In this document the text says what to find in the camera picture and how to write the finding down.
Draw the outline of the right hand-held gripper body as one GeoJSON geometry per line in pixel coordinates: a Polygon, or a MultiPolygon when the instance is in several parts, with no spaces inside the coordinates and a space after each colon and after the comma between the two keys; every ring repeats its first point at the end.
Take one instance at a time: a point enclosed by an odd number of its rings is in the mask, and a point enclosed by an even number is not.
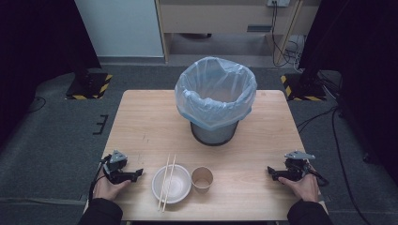
{"type": "Polygon", "coordinates": [[[298,181],[313,171],[309,160],[315,159],[315,155],[296,150],[284,156],[286,157],[284,165],[287,169],[284,175],[285,178],[291,181],[298,181]]]}

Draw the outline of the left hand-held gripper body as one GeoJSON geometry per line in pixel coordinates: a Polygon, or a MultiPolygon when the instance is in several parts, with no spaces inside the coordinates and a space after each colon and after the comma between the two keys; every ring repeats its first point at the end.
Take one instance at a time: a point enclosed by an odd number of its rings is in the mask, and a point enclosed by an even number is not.
{"type": "Polygon", "coordinates": [[[111,155],[105,158],[103,172],[112,184],[120,184],[128,180],[128,175],[122,172],[127,162],[128,158],[118,150],[114,150],[111,155]]]}

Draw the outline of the wooden chopstick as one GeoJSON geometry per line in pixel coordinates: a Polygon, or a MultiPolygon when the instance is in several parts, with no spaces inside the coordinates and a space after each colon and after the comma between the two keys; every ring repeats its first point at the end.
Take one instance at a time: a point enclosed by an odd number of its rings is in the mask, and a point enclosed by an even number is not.
{"type": "Polygon", "coordinates": [[[174,159],[173,159],[173,163],[172,163],[172,168],[171,168],[170,176],[169,176],[169,183],[168,183],[168,186],[167,186],[167,189],[166,189],[166,195],[165,195],[164,202],[163,202],[163,206],[162,206],[162,209],[161,209],[161,211],[162,211],[163,213],[165,212],[165,208],[166,208],[166,205],[167,205],[167,203],[168,203],[168,198],[169,198],[169,193],[170,193],[170,189],[171,189],[171,185],[172,185],[172,180],[173,180],[173,174],[174,174],[174,170],[175,170],[175,165],[176,165],[176,155],[174,155],[174,159]]]}
{"type": "Polygon", "coordinates": [[[159,199],[159,203],[158,203],[158,211],[161,210],[161,204],[162,204],[162,196],[163,196],[163,191],[164,191],[164,185],[165,185],[165,179],[167,176],[167,171],[169,168],[169,162],[170,162],[170,154],[168,155],[167,161],[166,161],[166,165],[164,166],[164,174],[163,174],[163,178],[162,178],[162,183],[161,183],[161,193],[160,193],[160,199],[159,199]]]}

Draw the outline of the white disposable bowl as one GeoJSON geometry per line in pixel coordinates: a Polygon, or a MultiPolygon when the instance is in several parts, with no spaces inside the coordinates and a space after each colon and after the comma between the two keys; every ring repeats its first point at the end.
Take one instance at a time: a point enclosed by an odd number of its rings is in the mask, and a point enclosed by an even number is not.
{"type": "MultiPolygon", "coordinates": [[[[164,202],[164,198],[166,195],[166,189],[169,183],[169,176],[172,165],[169,165],[167,176],[165,179],[164,191],[162,196],[162,202],[164,202]]],[[[154,175],[152,179],[152,193],[157,200],[160,199],[161,193],[161,183],[164,174],[164,166],[160,168],[154,175]]],[[[181,165],[175,165],[175,170],[173,174],[172,185],[169,193],[168,203],[179,203],[184,200],[191,191],[191,175],[190,173],[181,165]]]]}

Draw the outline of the brown paper cup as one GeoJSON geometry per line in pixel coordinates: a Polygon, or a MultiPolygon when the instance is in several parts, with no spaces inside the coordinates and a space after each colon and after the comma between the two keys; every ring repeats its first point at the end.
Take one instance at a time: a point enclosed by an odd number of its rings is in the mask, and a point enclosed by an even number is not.
{"type": "Polygon", "coordinates": [[[213,173],[208,167],[198,167],[192,171],[191,183],[199,193],[207,193],[213,183],[213,173]]]}

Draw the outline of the grey metal trash can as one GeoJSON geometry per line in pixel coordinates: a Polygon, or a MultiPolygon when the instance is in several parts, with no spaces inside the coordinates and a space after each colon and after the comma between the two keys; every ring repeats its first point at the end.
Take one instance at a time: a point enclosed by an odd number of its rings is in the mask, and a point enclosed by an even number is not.
{"type": "Polygon", "coordinates": [[[238,122],[219,127],[215,130],[206,130],[191,123],[191,133],[196,141],[207,146],[221,146],[230,142],[237,130],[238,122]]]}

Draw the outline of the translucent blue trash bag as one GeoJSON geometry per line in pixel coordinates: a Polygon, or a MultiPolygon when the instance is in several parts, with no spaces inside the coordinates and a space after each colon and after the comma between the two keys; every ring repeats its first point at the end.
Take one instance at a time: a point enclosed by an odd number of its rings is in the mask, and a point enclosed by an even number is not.
{"type": "Polygon", "coordinates": [[[209,56],[179,76],[176,107],[196,126],[215,130],[243,120],[252,111],[256,89],[255,76],[247,67],[209,56]]]}

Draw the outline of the person's right hand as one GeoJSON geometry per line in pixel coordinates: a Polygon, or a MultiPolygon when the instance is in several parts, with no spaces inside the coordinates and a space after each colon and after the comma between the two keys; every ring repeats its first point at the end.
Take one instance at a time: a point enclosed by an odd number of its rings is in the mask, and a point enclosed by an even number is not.
{"type": "Polygon", "coordinates": [[[319,186],[313,174],[306,174],[299,181],[291,181],[281,177],[279,182],[291,188],[295,195],[305,202],[317,203],[319,200],[319,186]]]}

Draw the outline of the person's left hand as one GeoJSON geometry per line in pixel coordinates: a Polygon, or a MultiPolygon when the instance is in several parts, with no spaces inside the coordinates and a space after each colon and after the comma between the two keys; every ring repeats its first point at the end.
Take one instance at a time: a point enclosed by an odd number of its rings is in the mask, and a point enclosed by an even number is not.
{"type": "Polygon", "coordinates": [[[131,184],[130,180],[120,184],[111,183],[105,175],[101,175],[94,186],[93,198],[114,201],[117,195],[131,184]]]}

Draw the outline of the black striped stand base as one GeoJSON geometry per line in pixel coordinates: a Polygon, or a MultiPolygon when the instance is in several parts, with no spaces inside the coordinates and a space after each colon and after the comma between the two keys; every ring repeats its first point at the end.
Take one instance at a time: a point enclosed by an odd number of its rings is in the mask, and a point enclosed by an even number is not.
{"type": "Polygon", "coordinates": [[[308,77],[298,73],[287,73],[281,77],[281,81],[288,100],[326,99],[323,84],[317,76],[308,77]]]}
{"type": "Polygon", "coordinates": [[[112,78],[111,74],[102,72],[88,73],[85,78],[75,78],[66,93],[66,99],[102,98],[112,78]]]}

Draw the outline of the black curtain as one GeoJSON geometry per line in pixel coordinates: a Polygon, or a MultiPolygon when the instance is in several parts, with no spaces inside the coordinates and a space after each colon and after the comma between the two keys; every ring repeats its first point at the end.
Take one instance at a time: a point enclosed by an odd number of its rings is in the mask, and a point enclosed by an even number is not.
{"type": "Polygon", "coordinates": [[[39,84],[99,65],[74,0],[0,0],[0,146],[39,84]]]}
{"type": "Polygon", "coordinates": [[[340,72],[347,120],[398,185],[398,0],[321,0],[299,65],[340,72]]]}

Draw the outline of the white power strip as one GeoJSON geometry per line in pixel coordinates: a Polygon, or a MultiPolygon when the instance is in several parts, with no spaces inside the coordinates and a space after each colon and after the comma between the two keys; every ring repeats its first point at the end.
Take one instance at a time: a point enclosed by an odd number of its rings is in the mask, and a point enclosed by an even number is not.
{"type": "Polygon", "coordinates": [[[268,7],[287,8],[290,0],[267,0],[268,7]]]}

